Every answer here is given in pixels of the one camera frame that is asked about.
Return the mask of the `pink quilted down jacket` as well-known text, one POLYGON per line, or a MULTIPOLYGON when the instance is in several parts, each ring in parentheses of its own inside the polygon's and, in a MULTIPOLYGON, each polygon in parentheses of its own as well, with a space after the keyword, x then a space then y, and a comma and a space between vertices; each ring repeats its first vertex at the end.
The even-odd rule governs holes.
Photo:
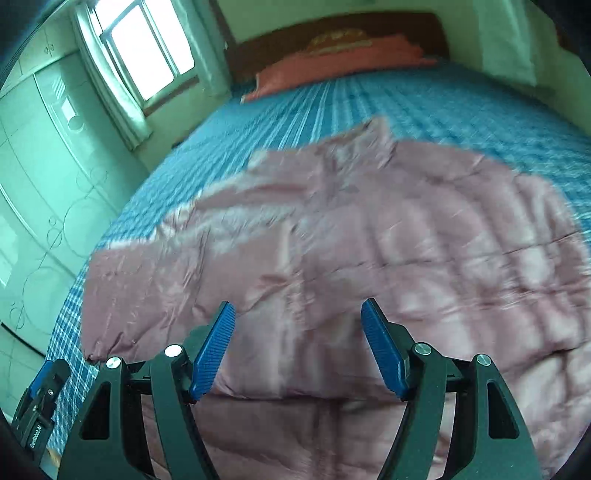
POLYGON ((440 353, 492 357, 545 476, 590 422, 590 255, 547 180, 466 150, 396 140, 386 120, 249 166, 96 252, 87 360, 153 358, 235 306, 193 407, 224 479, 373 479, 404 412, 363 334, 374 298, 440 353))

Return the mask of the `white patterned wardrobe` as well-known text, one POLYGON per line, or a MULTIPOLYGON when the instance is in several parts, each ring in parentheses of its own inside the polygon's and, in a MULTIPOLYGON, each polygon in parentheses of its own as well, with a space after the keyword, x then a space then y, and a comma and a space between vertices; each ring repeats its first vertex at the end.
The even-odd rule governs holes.
POLYGON ((66 10, 1 90, 1 406, 40 367, 75 278, 146 178, 86 72, 66 10))

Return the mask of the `blue plaid bed sheet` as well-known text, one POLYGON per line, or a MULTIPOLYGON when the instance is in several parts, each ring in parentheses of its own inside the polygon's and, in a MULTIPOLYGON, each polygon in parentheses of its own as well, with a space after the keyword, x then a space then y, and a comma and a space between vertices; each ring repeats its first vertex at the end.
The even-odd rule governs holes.
POLYGON ((547 180, 577 221, 590 255, 590 140, 544 104, 487 76, 442 62, 429 68, 349 75, 242 103, 243 86, 146 179, 105 232, 58 316, 48 355, 68 362, 49 446, 63 450, 100 363, 81 345, 82 304, 92 256, 148 240, 172 211, 235 177, 257 151, 304 148, 386 120, 396 140, 481 154, 547 180))

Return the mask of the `green curtain far left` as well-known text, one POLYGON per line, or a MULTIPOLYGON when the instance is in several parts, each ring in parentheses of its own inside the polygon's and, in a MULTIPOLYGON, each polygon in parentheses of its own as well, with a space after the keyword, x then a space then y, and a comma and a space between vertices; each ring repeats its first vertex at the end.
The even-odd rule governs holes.
POLYGON ((133 151, 151 136, 152 130, 96 34, 86 4, 75 3, 70 8, 70 19, 89 78, 126 147, 133 151))

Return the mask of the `left window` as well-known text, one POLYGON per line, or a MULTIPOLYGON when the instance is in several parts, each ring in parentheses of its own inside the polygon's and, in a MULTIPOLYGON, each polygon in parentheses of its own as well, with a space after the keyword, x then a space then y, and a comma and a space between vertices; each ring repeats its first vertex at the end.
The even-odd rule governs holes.
POLYGON ((92 1, 89 10, 119 77, 145 113, 198 83, 173 1, 92 1))

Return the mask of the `red pillow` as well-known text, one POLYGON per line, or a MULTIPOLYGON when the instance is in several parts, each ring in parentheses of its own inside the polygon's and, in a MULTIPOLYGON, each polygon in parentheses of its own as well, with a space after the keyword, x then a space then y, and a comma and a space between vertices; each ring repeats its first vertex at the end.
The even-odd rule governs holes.
POLYGON ((294 88, 368 71, 432 67, 439 63, 404 35, 370 38, 312 51, 301 51, 256 74, 256 89, 242 103, 294 88))

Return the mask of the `dark wooden headboard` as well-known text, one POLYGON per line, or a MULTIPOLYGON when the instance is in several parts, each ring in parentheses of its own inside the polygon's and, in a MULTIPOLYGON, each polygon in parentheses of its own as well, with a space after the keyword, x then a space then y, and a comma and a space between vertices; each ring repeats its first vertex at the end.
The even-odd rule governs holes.
POLYGON ((403 35, 428 55, 449 60, 450 49, 440 18, 430 12, 377 11, 308 20, 225 48, 229 73, 236 83, 252 80, 296 52, 325 53, 346 46, 367 46, 382 37, 403 35))

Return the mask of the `green curtain left of headboard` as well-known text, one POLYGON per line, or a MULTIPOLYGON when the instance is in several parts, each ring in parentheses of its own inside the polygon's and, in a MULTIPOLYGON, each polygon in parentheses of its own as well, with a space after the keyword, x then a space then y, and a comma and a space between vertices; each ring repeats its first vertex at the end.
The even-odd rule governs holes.
POLYGON ((208 1, 173 1, 174 11, 189 43, 195 71, 205 90, 221 96, 231 79, 224 57, 224 39, 208 1))

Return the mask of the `green curtain of headboard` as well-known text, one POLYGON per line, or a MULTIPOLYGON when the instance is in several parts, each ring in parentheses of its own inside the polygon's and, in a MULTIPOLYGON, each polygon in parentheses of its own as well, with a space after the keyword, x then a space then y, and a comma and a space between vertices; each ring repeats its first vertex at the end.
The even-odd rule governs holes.
POLYGON ((189 43, 195 71, 205 90, 221 96, 231 79, 224 57, 224 39, 208 1, 173 1, 174 11, 189 43))
POLYGON ((538 85, 526 2, 476 0, 478 33, 485 73, 511 83, 538 85))

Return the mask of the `green curtain right of headboard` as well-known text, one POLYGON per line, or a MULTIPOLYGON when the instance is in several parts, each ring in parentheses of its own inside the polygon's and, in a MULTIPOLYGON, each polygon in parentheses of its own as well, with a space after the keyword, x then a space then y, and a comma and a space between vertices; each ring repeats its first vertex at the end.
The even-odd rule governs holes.
POLYGON ((478 33, 485 73, 511 83, 538 85, 526 2, 476 0, 478 33))

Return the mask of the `small brown embroidered cushion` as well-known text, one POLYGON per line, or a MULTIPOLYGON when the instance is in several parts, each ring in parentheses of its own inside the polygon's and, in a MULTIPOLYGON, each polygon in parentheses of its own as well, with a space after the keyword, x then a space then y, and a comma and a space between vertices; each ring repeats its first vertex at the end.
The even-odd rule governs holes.
POLYGON ((310 55, 337 53, 372 45, 372 39, 362 29, 346 28, 332 30, 315 36, 308 43, 305 52, 310 55))

